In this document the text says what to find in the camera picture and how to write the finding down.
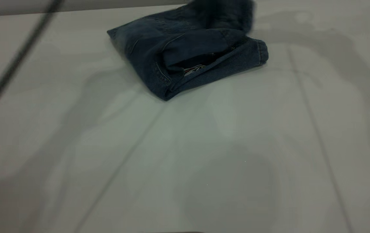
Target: clothing label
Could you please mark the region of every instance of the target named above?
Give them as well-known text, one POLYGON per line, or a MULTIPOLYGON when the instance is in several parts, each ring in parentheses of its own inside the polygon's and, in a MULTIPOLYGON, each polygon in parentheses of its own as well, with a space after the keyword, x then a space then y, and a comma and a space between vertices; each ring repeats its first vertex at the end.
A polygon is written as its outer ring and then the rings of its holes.
POLYGON ((189 74, 191 74, 192 72, 195 72, 195 71, 197 71, 197 70, 199 70, 199 69, 202 69, 202 68, 204 68, 204 67, 205 67, 205 65, 196 65, 196 66, 191 67, 191 68, 186 68, 186 69, 184 69, 185 76, 186 76, 186 75, 189 75, 189 74))

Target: white table surface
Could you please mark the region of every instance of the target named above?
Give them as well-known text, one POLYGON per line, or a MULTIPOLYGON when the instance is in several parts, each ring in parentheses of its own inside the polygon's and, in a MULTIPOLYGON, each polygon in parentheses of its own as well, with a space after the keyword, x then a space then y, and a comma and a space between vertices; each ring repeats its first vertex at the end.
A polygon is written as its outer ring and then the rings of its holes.
POLYGON ((174 7, 56 16, 0 101, 0 233, 370 233, 370 1, 259 0, 267 65, 163 102, 106 30, 174 7))

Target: gray wall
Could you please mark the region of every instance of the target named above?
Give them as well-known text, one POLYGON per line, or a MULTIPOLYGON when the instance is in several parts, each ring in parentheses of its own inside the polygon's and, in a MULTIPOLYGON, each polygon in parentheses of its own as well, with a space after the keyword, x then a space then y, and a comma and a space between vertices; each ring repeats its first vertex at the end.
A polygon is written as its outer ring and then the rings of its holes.
MULTIPOLYGON (((0 15, 40 13, 50 0, 0 0, 0 15)), ((66 0, 62 11, 183 4, 185 0, 66 0)))

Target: dark blue fabric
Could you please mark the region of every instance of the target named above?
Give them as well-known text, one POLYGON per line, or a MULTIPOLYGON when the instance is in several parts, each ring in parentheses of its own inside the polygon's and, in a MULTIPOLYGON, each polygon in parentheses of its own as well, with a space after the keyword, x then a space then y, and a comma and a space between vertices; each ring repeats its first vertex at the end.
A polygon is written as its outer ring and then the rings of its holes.
POLYGON ((266 44, 246 36, 251 0, 195 0, 108 31, 148 88, 163 100, 264 65, 266 44), (185 69, 204 65, 190 74, 185 69))

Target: jeans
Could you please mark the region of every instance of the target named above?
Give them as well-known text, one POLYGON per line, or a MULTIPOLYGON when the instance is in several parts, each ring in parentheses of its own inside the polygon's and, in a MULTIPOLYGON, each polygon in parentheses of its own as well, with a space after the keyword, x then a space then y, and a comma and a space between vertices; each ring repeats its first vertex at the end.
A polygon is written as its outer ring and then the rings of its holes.
POLYGON ((195 0, 107 33, 156 96, 178 93, 264 65, 266 44, 246 36, 251 0, 195 0))

